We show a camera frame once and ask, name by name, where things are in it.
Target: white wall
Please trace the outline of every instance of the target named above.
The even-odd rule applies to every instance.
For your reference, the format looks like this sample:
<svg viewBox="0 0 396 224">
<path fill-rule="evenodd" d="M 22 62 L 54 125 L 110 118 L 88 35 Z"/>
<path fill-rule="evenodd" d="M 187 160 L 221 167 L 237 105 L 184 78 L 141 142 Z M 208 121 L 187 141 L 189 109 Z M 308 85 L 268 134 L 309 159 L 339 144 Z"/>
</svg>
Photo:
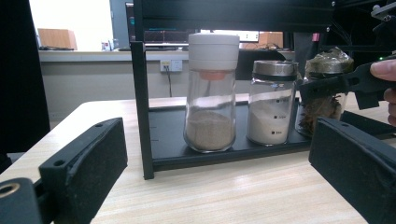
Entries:
<svg viewBox="0 0 396 224">
<path fill-rule="evenodd" d="M 101 50 L 112 39 L 109 0 L 30 0 L 35 28 L 67 29 L 75 33 L 78 50 Z"/>
</svg>

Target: silver metal lid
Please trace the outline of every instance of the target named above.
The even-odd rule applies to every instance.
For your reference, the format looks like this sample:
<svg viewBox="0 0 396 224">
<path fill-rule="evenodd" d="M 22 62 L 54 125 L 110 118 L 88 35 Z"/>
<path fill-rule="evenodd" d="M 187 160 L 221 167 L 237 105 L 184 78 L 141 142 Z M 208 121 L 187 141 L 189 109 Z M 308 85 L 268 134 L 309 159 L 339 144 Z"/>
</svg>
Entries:
<svg viewBox="0 0 396 224">
<path fill-rule="evenodd" d="M 275 77 L 297 77 L 298 64 L 287 61 L 255 61 L 253 74 Z"/>
</svg>

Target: glass spice jar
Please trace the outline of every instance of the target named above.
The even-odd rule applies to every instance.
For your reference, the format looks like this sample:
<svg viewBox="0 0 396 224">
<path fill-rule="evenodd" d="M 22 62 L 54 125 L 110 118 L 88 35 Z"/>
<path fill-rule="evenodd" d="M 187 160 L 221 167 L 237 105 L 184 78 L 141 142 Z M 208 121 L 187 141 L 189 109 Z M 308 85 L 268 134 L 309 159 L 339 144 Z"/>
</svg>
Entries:
<svg viewBox="0 0 396 224">
<path fill-rule="evenodd" d="M 337 77 L 352 71 L 353 59 L 339 48 L 334 48 L 306 62 L 304 83 Z M 346 94 L 337 93 L 300 102 L 296 114 L 296 131 L 311 137 L 318 117 L 340 120 L 346 101 Z"/>
<path fill-rule="evenodd" d="M 196 151 L 224 151 L 235 140 L 238 54 L 237 35 L 189 36 L 190 84 L 184 139 Z"/>
<path fill-rule="evenodd" d="M 247 138 L 271 146 L 285 143 L 294 105 L 298 64 L 256 61 L 250 83 Z"/>
</svg>

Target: metal bolt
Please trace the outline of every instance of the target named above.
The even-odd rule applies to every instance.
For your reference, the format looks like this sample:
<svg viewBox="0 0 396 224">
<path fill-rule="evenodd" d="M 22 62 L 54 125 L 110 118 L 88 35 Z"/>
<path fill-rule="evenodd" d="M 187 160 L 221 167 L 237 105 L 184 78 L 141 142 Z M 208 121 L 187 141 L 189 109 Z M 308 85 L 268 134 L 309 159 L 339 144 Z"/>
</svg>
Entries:
<svg viewBox="0 0 396 224">
<path fill-rule="evenodd" d="M 391 19 L 390 15 L 387 15 L 387 16 L 384 17 L 384 21 L 390 21 L 390 19 Z"/>
<path fill-rule="evenodd" d="M 381 6 L 375 5 L 375 6 L 373 6 L 373 11 L 375 11 L 375 10 L 377 10 L 377 9 L 379 9 L 379 8 L 381 8 Z"/>
<path fill-rule="evenodd" d="M 0 186 L 0 198 L 5 198 L 10 194 L 13 194 L 20 188 L 19 183 L 9 183 L 3 186 Z"/>
</svg>

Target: white jar lid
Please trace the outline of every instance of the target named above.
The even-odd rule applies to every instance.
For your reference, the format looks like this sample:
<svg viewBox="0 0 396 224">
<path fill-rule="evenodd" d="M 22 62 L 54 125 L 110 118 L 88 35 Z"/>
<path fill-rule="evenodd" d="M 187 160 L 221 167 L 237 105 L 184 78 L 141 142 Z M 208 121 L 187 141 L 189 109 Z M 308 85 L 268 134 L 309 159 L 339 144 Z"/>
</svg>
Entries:
<svg viewBox="0 0 396 224">
<path fill-rule="evenodd" d="M 189 35 L 190 69 L 233 70 L 238 64 L 239 36 Z"/>
</svg>

